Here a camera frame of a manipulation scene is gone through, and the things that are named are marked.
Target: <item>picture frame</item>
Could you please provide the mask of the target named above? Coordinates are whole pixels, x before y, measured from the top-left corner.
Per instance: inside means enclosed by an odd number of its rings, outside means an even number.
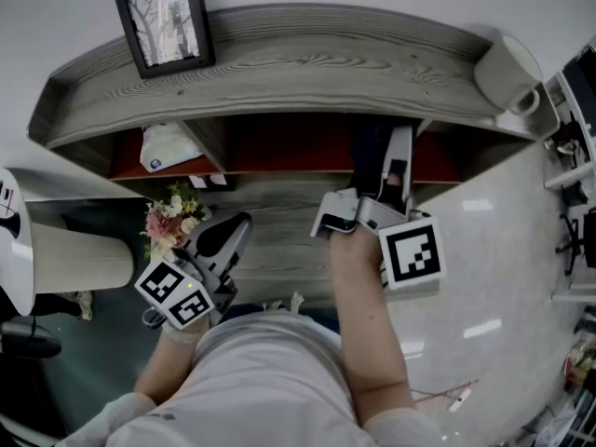
[[[141,78],[215,63],[205,0],[115,0]]]

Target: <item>white mug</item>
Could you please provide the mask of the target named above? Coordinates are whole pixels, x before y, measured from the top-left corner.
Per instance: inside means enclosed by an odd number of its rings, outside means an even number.
[[[512,36],[502,34],[474,68],[474,79],[484,97],[495,106],[520,116],[533,113],[540,104],[535,87],[542,82],[542,71],[530,51]],[[518,104],[529,93],[532,104]]]

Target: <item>white wall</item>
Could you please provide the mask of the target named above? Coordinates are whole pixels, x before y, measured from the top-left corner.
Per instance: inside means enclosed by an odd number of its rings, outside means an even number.
[[[596,0],[207,0],[208,9],[276,2],[380,7],[490,36],[510,33],[535,54],[546,78],[596,34]],[[0,0],[0,166],[40,171],[49,196],[124,196],[128,191],[26,140],[47,77],[122,34],[114,0]]]

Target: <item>white bag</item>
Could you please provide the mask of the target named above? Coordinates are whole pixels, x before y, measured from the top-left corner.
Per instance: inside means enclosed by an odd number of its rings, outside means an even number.
[[[196,144],[176,123],[142,128],[141,164],[156,172],[201,156]]]
[[[558,447],[561,445],[576,417],[577,412],[573,403],[567,402],[561,412],[540,431],[535,447]]]

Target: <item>chair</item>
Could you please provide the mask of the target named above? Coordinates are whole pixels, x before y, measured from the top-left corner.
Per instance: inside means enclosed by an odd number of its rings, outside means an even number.
[[[555,249],[555,253],[562,253],[571,250],[571,262],[569,268],[565,270],[565,276],[570,277],[576,263],[577,256],[581,255],[581,249],[584,248],[586,265],[589,268],[596,268],[596,207],[589,210],[584,215],[584,233],[583,238],[579,237],[579,223],[577,219],[572,221],[562,213],[559,218],[565,221],[571,241],[563,247]]]

